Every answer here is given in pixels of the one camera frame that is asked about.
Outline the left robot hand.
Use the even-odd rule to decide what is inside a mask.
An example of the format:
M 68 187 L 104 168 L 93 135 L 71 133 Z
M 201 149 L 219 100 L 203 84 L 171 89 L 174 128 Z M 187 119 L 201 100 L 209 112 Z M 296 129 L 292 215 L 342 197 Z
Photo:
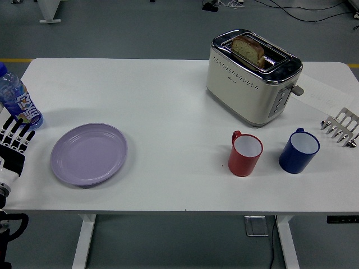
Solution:
M 21 176 L 25 163 L 25 152 L 35 131 L 29 131 L 23 120 L 10 115 L 1 127 L 1 187 L 10 186 Z

